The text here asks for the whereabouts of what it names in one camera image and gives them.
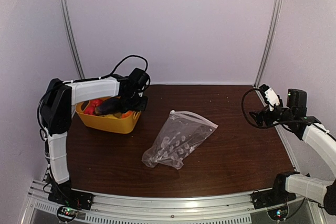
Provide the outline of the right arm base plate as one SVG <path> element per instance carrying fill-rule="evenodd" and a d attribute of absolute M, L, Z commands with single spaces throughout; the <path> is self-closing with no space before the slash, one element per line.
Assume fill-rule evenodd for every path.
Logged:
<path fill-rule="evenodd" d="M 296 194 L 293 193 L 275 193 L 273 189 L 264 191 L 255 190 L 251 195 L 251 202 L 254 209 L 269 208 L 276 205 L 285 204 L 289 201 L 295 200 Z"/>

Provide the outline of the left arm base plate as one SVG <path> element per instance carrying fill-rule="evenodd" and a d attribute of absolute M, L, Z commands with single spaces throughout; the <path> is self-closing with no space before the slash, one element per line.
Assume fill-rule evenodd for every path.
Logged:
<path fill-rule="evenodd" d="M 48 200 L 78 210 L 90 210 L 93 202 L 93 194 L 72 189 L 63 192 L 56 187 L 52 187 Z"/>

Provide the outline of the right circuit board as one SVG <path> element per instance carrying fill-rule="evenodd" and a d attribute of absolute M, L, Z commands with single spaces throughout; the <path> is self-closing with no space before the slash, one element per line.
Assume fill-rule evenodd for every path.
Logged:
<path fill-rule="evenodd" d="M 269 218 L 273 221 L 282 221 L 283 219 L 286 219 L 288 216 L 288 208 L 287 207 L 281 207 L 281 208 L 274 208 L 274 209 L 268 209 L 267 214 Z"/>

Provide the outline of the red toy apple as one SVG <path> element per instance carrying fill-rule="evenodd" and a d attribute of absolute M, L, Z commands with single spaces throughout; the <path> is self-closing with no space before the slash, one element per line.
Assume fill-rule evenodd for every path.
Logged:
<path fill-rule="evenodd" d="M 95 107 L 94 106 L 88 106 L 88 107 L 85 108 L 83 113 L 88 114 L 88 115 L 94 115 L 95 114 Z"/>
<path fill-rule="evenodd" d="M 101 100 L 101 99 L 94 99 L 94 100 L 90 101 L 90 107 L 97 108 L 100 105 L 102 105 L 102 103 L 103 103 L 103 100 Z"/>

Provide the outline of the left circuit board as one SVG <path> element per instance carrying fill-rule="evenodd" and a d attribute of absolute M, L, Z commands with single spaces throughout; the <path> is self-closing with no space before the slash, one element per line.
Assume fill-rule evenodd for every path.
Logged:
<path fill-rule="evenodd" d="M 56 211 L 56 216 L 60 221 L 66 222 L 66 221 L 73 221 L 77 215 L 78 210 L 73 209 L 67 206 L 60 206 Z"/>

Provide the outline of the left aluminium corner post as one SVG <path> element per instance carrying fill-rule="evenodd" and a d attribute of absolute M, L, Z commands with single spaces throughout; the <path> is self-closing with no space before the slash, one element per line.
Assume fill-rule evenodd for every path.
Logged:
<path fill-rule="evenodd" d="M 83 72 L 83 67 L 82 67 L 81 60 L 78 54 L 74 32 L 73 32 L 72 25 L 71 25 L 67 0 L 60 0 L 60 7 L 61 7 L 62 17 L 63 17 L 64 24 L 65 24 L 66 36 L 68 39 L 68 44 L 70 47 L 70 51 L 71 51 L 74 65 L 75 65 L 76 72 L 80 79 L 84 79 L 85 74 Z"/>

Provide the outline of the purple toy eggplant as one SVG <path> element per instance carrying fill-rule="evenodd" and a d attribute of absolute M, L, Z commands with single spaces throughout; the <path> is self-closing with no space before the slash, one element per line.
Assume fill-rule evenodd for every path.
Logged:
<path fill-rule="evenodd" d="M 119 98 L 111 97 L 104 100 L 101 105 L 95 108 L 96 115 L 108 115 L 121 112 L 122 104 Z"/>

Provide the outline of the yellow plastic basket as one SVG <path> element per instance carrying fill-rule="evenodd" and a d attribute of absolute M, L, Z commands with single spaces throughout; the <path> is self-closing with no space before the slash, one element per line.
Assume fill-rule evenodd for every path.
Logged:
<path fill-rule="evenodd" d="M 107 100 L 109 97 L 99 98 L 101 100 Z M 118 134 L 128 134 L 135 128 L 141 112 L 135 112 L 122 119 L 122 114 L 109 114 L 109 115 L 88 115 L 84 114 L 83 111 L 86 107 L 90 106 L 90 101 L 81 102 L 76 104 L 75 112 L 80 117 L 81 121 L 86 127 L 93 128 L 96 130 L 118 133 Z"/>

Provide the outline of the aluminium corner post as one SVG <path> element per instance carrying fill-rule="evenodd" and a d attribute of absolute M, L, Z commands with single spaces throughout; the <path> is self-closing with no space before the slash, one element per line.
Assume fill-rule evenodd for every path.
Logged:
<path fill-rule="evenodd" d="M 276 36 L 276 28 L 279 22 L 279 17 L 280 17 L 283 1 L 284 0 L 274 0 L 270 24 L 268 28 L 267 37 L 266 37 L 266 42 L 265 42 L 264 50 L 262 53 L 261 62 L 258 68 L 257 76 L 254 82 L 254 87 L 258 87 L 261 84 L 262 77 L 265 73 L 267 61 L 270 56 L 270 52 L 272 48 L 272 44 Z"/>
<path fill-rule="evenodd" d="M 73 32 L 72 25 L 71 25 L 67 0 L 60 0 L 60 7 L 61 7 L 62 17 L 63 17 L 64 24 L 65 24 L 66 36 L 68 39 L 68 44 L 70 47 L 70 51 L 71 51 L 74 65 L 75 65 L 76 72 L 80 79 L 84 79 L 85 74 L 83 72 L 83 67 L 82 67 L 81 60 L 78 54 L 74 32 Z"/>

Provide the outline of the clear zip top bag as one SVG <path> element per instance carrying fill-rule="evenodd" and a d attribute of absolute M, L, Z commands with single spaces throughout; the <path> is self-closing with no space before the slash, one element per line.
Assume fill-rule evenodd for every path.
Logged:
<path fill-rule="evenodd" d="M 152 146 L 142 156 L 142 162 L 150 168 L 158 164 L 183 167 L 183 160 L 200 146 L 218 125 L 190 111 L 170 111 Z"/>

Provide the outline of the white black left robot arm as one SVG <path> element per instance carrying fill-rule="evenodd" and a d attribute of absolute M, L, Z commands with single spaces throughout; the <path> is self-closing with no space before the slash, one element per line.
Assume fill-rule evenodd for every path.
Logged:
<path fill-rule="evenodd" d="M 72 122 L 73 106 L 98 98 L 113 97 L 110 109 L 100 113 L 115 114 L 128 111 L 144 111 L 148 99 L 143 92 L 150 84 L 146 73 L 122 77 L 118 74 L 83 80 L 61 81 L 52 79 L 41 98 L 38 115 L 41 129 L 48 143 L 47 160 L 56 184 L 70 180 L 67 167 L 66 139 Z"/>

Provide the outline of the orange toy orange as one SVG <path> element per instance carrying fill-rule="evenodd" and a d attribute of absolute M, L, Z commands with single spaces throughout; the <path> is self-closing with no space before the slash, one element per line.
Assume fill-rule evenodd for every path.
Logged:
<path fill-rule="evenodd" d="M 121 118 L 122 118 L 122 119 L 127 118 L 127 117 L 129 117 L 132 113 L 133 113 L 132 111 L 128 111 L 128 112 L 126 112 L 126 113 L 122 113 Z"/>

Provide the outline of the circuit board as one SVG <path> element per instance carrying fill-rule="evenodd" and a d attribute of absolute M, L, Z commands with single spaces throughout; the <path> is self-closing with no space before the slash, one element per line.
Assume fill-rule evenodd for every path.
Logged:
<path fill-rule="evenodd" d="M 273 221 L 282 221 L 283 219 L 286 219 L 288 216 L 288 208 L 287 207 L 281 207 L 281 208 L 274 208 L 274 209 L 268 209 L 267 214 L 269 218 Z"/>
<path fill-rule="evenodd" d="M 60 206 L 56 211 L 56 216 L 60 221 L 66 222 L 66 221 L 73 221 L 77 215 L 78 210 L 73 209 L 67 206 Z"/>

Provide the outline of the right aluminium corner post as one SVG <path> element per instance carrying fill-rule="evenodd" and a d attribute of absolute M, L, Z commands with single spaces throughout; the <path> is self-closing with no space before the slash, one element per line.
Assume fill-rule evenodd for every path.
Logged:
<path fill-rule="evenodd" d="M 261 84 L 262 77 L 265 73 L 267 61 L 270 56 L 270 52 L 272 48 L 272 44 L 276 36 L 276 28 L 279 22 L 279 17 L 280 17 L 283 1 L 284 0 L 274 0 L 270 24 L 268 28 L 267 37 L 266 37 L 266 42 L 265 42 L 264 50 L 262 53 L 261 62 L 258 68 L 257 76 L 254 82 L 254 87 L 258 87 Z"/>

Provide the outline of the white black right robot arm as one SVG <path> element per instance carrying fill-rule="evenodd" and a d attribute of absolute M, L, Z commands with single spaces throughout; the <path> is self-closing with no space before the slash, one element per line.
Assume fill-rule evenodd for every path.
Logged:
<path fill-rule="evenodd" d="M 266 105 L 259 111 L 247 113 L 243 110 L 247 123 L 261 130 L 282 126 L 312 147 L 334 173 L 335 137 L 316 117 L 307 115 L 307 93 L 300 89 L 289 89 L 287 104 L 284 105 L 280 96 L 268 85 L 249 90 L 254 91 L 261 94 Z M 299 172 L 278 174 L 272 189 L 252 193 L 251 197 L 254 207 L 259 209 L 286 204 L 296 195 L 316 202 L 329 215 L 335 215 L 335 181 L 314 179 Z"/>

